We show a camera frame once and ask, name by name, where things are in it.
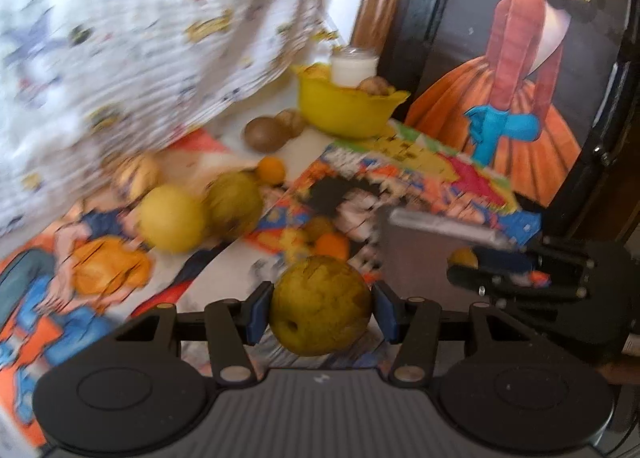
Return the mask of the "brownish yellow pear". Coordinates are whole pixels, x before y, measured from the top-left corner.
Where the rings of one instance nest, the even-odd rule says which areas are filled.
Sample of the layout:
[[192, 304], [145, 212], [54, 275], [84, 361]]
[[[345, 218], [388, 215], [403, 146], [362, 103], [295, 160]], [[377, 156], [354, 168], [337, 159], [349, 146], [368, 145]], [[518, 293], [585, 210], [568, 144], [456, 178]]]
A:
[[360, 273], [330, 256], [308, 256], [274, 286], [269, 323], [280, 345], [311, 357], [348, 350], [367, 331], [371, 313]]

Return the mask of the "girl painting poster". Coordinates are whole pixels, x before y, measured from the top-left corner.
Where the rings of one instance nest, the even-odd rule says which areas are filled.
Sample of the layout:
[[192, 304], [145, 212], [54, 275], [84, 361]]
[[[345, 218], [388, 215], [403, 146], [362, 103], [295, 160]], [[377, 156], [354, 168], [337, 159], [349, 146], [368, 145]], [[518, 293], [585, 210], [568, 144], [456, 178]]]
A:
[[406, 123], [546, 206], [600, 114], [629, 0], [445, 0]]

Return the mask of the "striped cream pepino melon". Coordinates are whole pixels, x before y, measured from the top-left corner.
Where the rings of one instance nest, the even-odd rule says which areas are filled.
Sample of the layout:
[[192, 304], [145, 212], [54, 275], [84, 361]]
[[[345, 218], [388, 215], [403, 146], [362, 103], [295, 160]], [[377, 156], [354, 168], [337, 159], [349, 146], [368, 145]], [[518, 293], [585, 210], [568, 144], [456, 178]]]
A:
[[160, 184], [162, 171], [153, 154], [125, 159], [111, 177], [115, 195], [124, 204], [134, 204]]

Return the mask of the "brown kiwi fruit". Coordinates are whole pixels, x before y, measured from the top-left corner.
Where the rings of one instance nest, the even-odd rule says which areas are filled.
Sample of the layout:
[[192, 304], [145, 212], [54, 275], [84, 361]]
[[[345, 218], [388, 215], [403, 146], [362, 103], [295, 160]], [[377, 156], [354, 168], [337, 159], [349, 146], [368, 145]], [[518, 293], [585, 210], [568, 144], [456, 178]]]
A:
[[274, 117], [254, 118], [243, 130], [245, 145], [261, 154], [277, 152], [290, 139], [288, 127]]

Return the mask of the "white jar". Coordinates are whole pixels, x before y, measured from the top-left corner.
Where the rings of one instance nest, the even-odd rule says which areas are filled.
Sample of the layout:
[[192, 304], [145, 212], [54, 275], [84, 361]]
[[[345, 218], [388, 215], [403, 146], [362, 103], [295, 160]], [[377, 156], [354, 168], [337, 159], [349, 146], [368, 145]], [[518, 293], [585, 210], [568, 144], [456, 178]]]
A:
[[374, 51], [345, 46], [330, 56], [330, 80], [343, 88], [356, 88], [376, 76], [378, 55]]

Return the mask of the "colourful cartoon table mat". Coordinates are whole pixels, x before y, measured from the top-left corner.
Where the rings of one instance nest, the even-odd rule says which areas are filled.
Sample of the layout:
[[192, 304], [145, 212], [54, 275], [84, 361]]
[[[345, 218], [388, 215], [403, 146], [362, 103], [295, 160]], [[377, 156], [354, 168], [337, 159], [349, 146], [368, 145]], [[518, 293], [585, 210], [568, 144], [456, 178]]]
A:
[[203, 131], [126, 158], [1, 264], [1, 452], [38, 456], [40, 376], [131, 317], [240, 298], [307, 256], [381, 275], [376, 214], [390, 204], [496, 230], [525, 244], [540, 217], [509, 182], [398, 122], [360, 142], [284, 157], [235, 157]]

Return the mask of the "striped tan melon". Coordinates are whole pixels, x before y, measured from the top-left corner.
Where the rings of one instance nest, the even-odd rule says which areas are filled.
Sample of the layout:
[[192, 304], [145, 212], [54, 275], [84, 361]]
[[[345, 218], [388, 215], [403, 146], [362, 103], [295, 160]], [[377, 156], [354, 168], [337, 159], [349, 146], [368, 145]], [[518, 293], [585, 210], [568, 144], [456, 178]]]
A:
[[288, 134], [290, 134], [291, 138], [299, 137], [307, 126], [307, 121], [300, 111], [295, 108], [283, 109], [274, 118], [288, 129]]

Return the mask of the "yellow plastic bowl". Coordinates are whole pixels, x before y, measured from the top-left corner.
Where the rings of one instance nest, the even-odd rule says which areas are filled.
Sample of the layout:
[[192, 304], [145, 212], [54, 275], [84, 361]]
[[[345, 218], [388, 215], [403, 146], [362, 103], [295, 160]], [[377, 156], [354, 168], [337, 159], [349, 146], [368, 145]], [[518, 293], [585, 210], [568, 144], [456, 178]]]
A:
[[298, 109], [311, 126], [326, 134], [353, 140], [377, 136], [410, 96], [395, 89], [389, 96], [373, 96], [331, 80], [309, 79], [300, 74], [307, 66], [291, 66], [298, 81]]

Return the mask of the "small fruit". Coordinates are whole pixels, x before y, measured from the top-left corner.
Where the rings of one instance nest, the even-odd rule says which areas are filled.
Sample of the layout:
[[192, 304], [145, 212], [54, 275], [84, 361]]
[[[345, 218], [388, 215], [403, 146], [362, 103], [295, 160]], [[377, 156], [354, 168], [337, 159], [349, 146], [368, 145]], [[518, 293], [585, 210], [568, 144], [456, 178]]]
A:
[[454, 252], [448, 256], [447, 263], [449, 267], [462, 266], [466, 268], [474, 268], [474, 270], [477, 270], [480, 267], [476, 254], [469, 247], [454, 250]]

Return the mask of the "small orange kumquat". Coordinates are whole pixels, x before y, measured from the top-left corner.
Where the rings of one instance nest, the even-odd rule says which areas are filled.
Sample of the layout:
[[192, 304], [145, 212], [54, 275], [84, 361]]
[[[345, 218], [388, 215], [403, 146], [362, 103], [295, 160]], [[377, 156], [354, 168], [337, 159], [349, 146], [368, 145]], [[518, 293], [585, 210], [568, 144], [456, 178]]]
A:
[[314, 253], [346, 262], [350, 253], [349, 239], [341, 233], [322, 234], [314, 242]]
[[275, 156], [267, 156], [257, 163], [255, 168], [257, 177], [269, 186], [280, 186], [286, 181], [286, 166]]

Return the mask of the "yellow fruit in bowl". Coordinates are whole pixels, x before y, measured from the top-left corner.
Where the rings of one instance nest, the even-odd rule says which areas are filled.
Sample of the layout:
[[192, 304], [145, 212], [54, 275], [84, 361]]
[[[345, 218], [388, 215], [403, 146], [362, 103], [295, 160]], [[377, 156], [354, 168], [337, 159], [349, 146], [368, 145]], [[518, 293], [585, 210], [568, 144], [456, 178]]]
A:
[[323, 62], [315, 62], [305, 67], [300, 74], [309, 79], [330, 80], [331, 68]]

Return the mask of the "metal baking tray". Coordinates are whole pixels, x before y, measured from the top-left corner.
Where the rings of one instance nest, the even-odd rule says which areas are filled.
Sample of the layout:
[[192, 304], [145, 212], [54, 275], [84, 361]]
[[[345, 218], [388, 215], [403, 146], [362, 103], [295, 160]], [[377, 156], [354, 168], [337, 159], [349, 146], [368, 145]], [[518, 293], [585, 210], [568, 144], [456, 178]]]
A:
[[398, 296], [424, 296], [447, 310], [461, 311], [480, 298], [476, 290], [450, 284], [448, 258], [456, 250], [516, 248], [500, 230], [396, 206], [378, 209], [376, 231], [384, 282]]

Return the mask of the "cartoon print white cloth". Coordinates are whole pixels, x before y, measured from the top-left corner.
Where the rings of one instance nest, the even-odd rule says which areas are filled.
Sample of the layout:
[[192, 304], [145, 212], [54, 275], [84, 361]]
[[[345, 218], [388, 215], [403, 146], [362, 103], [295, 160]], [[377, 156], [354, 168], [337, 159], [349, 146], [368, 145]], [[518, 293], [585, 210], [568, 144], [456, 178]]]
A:
[[1, 230], [29, 230], [282, 74], [322, 0], [1, 0]]

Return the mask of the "green speckled pear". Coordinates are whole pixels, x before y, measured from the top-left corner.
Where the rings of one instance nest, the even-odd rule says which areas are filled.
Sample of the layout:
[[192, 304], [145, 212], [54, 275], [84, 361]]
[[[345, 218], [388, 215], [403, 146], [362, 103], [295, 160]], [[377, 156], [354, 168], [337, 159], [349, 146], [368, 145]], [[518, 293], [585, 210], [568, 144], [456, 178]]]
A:
[[252, 232], [264, 210], [264, 198], [250, 172], [219, 174], [206, 188], [204, 204], [215, 237], [234, 241]]

